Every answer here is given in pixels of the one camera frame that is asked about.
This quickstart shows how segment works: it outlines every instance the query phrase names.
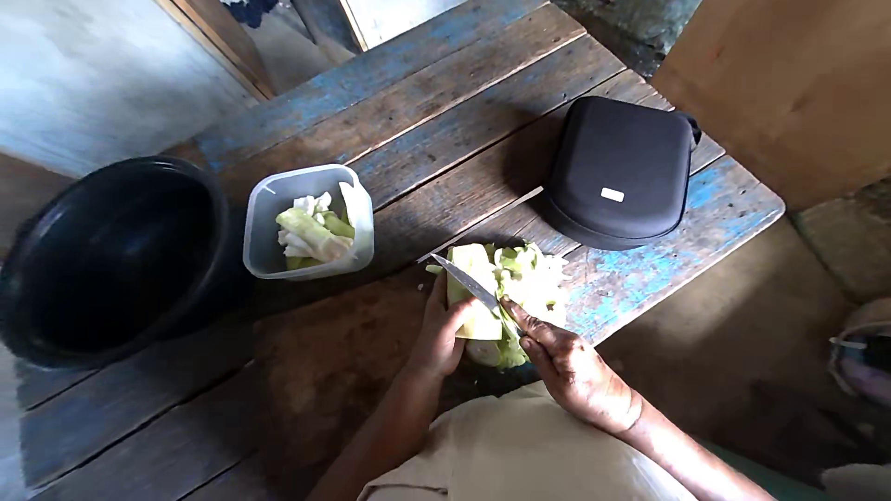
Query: vegetable pieces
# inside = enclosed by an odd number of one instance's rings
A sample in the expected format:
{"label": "vegetable pieces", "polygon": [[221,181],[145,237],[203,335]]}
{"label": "vegetable pieces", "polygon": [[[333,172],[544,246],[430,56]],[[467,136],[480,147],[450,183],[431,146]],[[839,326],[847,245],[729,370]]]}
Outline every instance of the vegetable pieces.
{"label": "vegetable pieces", "polygon": [[347,212],[338,218],[329,210],[330,206],[330,193],[325,192],[317,198],[308,195],[295,199],[292,208],[275,217],[275,222],[282,227],[278,242],[284,246],[288,270],[340,259],[353,246],[356,230],[347,222]]}
{"label": "vegetable pieces", "polygon": [[[508,296],[529,315],[558,326],[566,324],[567,295],[560,288],[560,282],[569,278],[563,274],[565,259],[545,256],[532,242],[504,249],[496,249],[492,244],[462,245],[449,249],[448,258],[496,298]],[[436,265],[426,269],[435,274],[442,272],[442,267]],[[450,305],[470,296],[460,283],[448,278]],[[513,319],[503,308],[490,312],[480,305],[456,335],[470,340],[465,351],[474,362],[508,369],[529,361],[511,324]]]}

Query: hand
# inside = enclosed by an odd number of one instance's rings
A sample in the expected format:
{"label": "hand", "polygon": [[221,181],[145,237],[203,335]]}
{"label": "hand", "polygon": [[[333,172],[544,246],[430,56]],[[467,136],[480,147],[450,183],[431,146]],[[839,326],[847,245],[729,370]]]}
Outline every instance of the hand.
{"label": "hand", "polygon": [[454,337],[470,317],[476,298],[469,298],[446,306],[446,274],[433,283],[433,292],[424,309],[421,335],[414,343],[406,368],[420,374],[445,377],[454,372],[464,351],[464,340]]}
{"label": "hand", "polygon": [[643,398],[609,368],[591,343],[529,315],[509,299],[502,304],[527,334],[519,344],[561,407],[612,434],[637,422]]}

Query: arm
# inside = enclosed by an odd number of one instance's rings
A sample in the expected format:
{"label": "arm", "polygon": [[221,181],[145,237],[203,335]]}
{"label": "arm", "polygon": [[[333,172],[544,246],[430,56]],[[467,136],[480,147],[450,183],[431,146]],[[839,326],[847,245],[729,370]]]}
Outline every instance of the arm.
{"label": "arm", "polygon": [[443,378],[454,372],[464,340],[455,332],[475,300],[446,309],[442,274],[424,310],[412,355],[368,421],[331,464],[307,501],[354,501],[366,483],[396,468],[421,450],[437,411]]}
{"label": "arm", "polygon": [[572,415],[641,451],[697,499],[772,499],[668,421],[622,381],[588,341],[530,316],[510,300],[503,305],[527,334],[520,345],[548,391]]}

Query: dirt floor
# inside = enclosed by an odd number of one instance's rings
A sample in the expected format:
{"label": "dirt floor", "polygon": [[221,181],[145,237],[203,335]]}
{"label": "dirt floor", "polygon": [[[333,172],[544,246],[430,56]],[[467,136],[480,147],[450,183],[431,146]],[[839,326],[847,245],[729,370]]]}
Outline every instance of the dirt floor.
{"label": "dirt floor", "polygon": [[[788,436],[797,411],[778,411],[776,391],[765,400],[753,385],[794,395],[779,397],[780,407],[792,401],[860,406],[826,371],[827,339],[853,308],[784,218],[598,351],[687,432],[814,484],[818,463],[833,461],[814,455],[838,456],[838,450],[797,450],[792,455],[803,460],[778,459],[776,440]],[[771,423],[771,415],[780,415],[779,422]],[[805,433],[803,441],[811,447],[819,439]]]}

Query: black plastic basin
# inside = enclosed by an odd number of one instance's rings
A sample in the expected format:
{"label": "black plastic basin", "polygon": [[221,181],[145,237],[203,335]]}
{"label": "black plastic basin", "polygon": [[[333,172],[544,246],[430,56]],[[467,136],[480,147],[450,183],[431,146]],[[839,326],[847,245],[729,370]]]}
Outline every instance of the black plastic basin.
{"label": "black plastic basin", "polygon": [[0,270],[0,335],[44,367],[96,367],[200,328],[243,297],[243,212],[183,160],[112,164],[20,231]]}

